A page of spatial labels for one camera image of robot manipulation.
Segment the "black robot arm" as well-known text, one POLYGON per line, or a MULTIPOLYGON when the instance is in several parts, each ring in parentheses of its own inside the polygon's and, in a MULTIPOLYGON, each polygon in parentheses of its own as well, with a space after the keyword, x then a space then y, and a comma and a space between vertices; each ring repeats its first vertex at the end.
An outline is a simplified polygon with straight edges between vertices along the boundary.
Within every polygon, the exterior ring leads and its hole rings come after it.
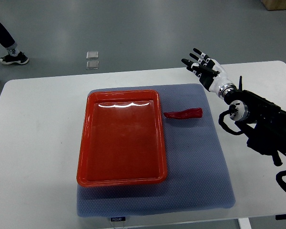
POLYGON ((246 135, 249 148, 271 156, 275 166, 282 165, 279 154, 286 157, 286 111, 243 90, 241 83, 223 90, 222 97, 229 109, 219 115, 219 125, 232 135, 246 135))

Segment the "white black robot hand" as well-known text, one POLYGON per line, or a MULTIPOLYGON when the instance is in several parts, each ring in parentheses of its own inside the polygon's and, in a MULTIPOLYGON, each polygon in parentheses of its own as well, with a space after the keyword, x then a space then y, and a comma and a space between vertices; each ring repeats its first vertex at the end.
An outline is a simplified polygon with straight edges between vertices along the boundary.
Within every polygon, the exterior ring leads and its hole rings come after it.
POLYGON ((235 90, 236 86, 228 79, 225 69, 204 52, 193 48, 193 53, 189 54, 192 60, 181 59, 186 65, 186 69, 198 77, 200 84, 209 92, 217 94, 224 99, 225 94, 235 90))

